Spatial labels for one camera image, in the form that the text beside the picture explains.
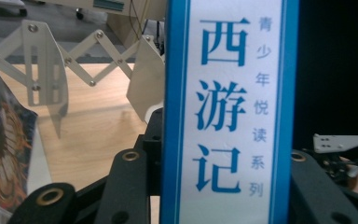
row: metal linkage bar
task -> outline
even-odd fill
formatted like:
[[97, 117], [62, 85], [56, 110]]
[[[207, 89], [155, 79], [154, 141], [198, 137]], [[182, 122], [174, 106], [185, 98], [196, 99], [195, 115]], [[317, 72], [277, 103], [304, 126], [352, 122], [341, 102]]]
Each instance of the metal linkage bar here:
[[26, 85], [26, 76], [19, 69], [8, 63], [5, 58], [22, 45], [21, 29], [15, 30], [0, 43], [0, 70], [13, 77], [22, 85]]
[[[80, 64], [77, 63], [76, 59], [98, 43], [101, 44], [103, 49], [106, 50], [113, 61], [95, 77], [92, 77], [82, 66], [80, 66]], [[61, 46], [59, 46], [59, 48], [62, 53], [62, 57], [64, 58], [65, 65], [69, 67], [75, 74], [77, 74], [85, 83], [93, 87], [117, 67], [120, 67], [124, 74], [129, 79], [131, 79], [132, 70], [126, 63], [126, 60], [128, 60], [130, 56], [136, 53], [138, 44], [139, 42], [136, 42], [130, 48], [120, 54], [116, 47], [104, 34], [104, 32], [102, 30], [97, 30], [86, 37], [69, 52]]]

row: screw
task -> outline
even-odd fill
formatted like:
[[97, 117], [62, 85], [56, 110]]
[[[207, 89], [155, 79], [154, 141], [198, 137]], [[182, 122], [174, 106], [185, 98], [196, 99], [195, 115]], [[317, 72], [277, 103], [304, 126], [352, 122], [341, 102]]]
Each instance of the screw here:
[[103, 37], [103, 32], [102, 31], [97, 32], [96, 36], [98, 39], [101, 39]]
[[68, 64], [69, 64], [69, 63], [71, 63], [71, 62], [72, 62], [72, 59], [71, 59], [71, 58], [66, 58], [66, 59], [65, 59], [65, 63], [68, 63]]
[[39, 86], [39, 84], [36, 82], [36, 83], [34, 83], [34, 85], [32, 86], [32, 90], [33, 91], [40, 91], [40, 86]]
[[39, 28], [37, 28], [35, 24], [29, 24], [28, 30], [31, 31], [32, 33], [36, 33], [39, 30]]

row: mounting hole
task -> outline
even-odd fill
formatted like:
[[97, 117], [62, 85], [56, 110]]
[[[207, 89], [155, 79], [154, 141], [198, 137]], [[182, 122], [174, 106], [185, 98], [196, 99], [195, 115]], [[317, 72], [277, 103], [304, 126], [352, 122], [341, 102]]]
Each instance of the mounting hole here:
[[56, 203], [63, 196], [62, 189], [47, 189], [43, 191], [36, 199], [36, 203], [41, 206], [47, 206]]
[[117, 212], [112, 216], [112, 224], [123, 224], [126, 223], [130, 218], [128, 212]]
[[352, 224], [351, 219], [349, 217], [339, 212], [332, 213], [331, 218], [339, 224]]
[[124, 161], [135, 161], [139, 158], [139, 153], [138, 152], [134, 152], [134, 151], [130, 151], [127, 152], [123, 155], [123, 160]]
[[293, 161], [305, 161], [305, 156], [301, 155], [298, 152], [292, 152], [292, 160]]

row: book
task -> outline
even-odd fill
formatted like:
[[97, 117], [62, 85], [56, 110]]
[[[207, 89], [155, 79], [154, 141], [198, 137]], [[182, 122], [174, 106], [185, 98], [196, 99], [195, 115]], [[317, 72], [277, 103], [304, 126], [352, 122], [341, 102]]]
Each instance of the book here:
[[0, 78], [0, 223], [7, 223], [27, 196], [36, 118]]
[[160, 223], [286, 223], [297, 0], [172, 0]]

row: cable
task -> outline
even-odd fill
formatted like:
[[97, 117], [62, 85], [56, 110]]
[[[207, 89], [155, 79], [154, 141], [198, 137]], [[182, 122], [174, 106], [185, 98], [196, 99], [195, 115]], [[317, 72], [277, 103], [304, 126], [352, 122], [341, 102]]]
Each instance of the cable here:
[[135, 33], [136, 35], [136, 38], [139, 40], [141, 37], [139, 36], [139, 32], [137, 32], [135, 30], [135, 27], [132, 23], [132, 16], [131, 16], [131, 10], [133, 9], [134, 13], [135, 13], [135, 18], [137, 20], [137, 23], [138, 23], [138, 30], [139, 31], [142, 31], [142, 27], [141, 27], [141, 23], [139, 22], [139, 18], [138, 18], [138, 14], [136, 13], [136, 10], [135, 10], [135, 6], [133, 4], [133, 0], [130, 0], [130, 11], [129, 11], [129, 20], [130, 20], [130, 25], [131, 25], [131, 28], [133, 30], [133, 32]]
[[155, 40], [155, 45], [156, 48], [159, 50], [160, 56], [165, 53], [165, 47], [164, 47], [165, 33], [164, 33], [164, 27], [161, 24], [162, 24], [161, 21], [157, 21], [157, 33], [156, 33], [156, 40]]

